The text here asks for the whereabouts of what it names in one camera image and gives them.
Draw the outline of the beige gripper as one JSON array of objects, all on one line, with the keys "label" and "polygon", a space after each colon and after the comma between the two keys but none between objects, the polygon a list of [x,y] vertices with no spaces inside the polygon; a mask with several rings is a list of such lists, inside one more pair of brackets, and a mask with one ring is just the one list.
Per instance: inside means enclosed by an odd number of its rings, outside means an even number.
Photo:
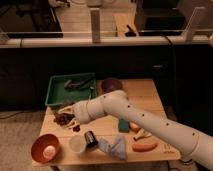
[{"label": "beige gripper", "polygon": [[[88,114],[87,114],[87,109],[86,109],[86,102],[85,101],[80,101],[75,103],[73,106],[66,106],[64,108],[61,108],[57,111],[59,114],[73,114],[75,115],[76,120],[80,124],[86,124],[88,121]],[[71,120],[65,128],[72,129],[75,126],[77,126],[77,121],[76,120]]]}]

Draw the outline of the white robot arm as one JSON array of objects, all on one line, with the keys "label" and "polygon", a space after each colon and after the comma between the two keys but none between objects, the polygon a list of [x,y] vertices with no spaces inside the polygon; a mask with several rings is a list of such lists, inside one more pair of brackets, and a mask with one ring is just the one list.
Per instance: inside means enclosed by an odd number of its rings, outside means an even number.
[{"label": "white robot arm", "polygon": [[189,126],[159,117],[134,107],[123,90],[103,94],[92,100],[82,100],[58,110],[73,114],[80,124],[111,115],[137,124],[180,151],[184,158],[191,158],[213,171],[213,137]]}]

